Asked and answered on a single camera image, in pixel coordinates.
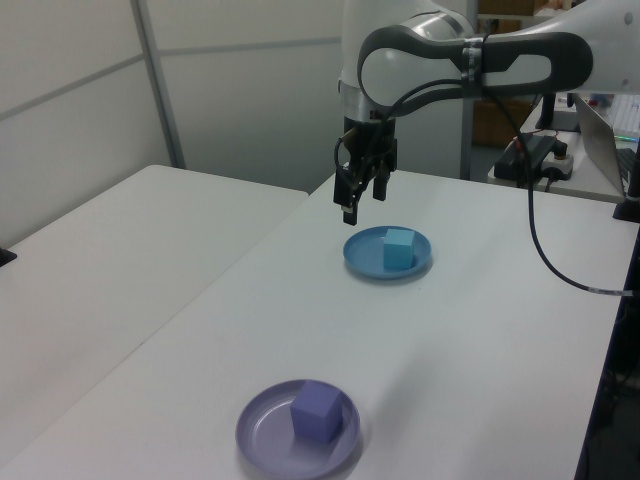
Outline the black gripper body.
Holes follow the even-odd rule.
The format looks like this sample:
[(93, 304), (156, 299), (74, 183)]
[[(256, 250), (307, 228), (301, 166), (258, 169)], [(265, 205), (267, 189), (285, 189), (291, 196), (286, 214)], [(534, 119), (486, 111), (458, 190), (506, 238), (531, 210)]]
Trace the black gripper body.
[(345, 147), (349, 152), (349, 168), (359, 171), (361, 165), (369, 159), (382, 157), (390, 171), (397, 168), (397, 140), (395, 135), (396, 119), (386, 122), (360, 122), (344, 118), (344, 133), (354, 130), (346, 138)]

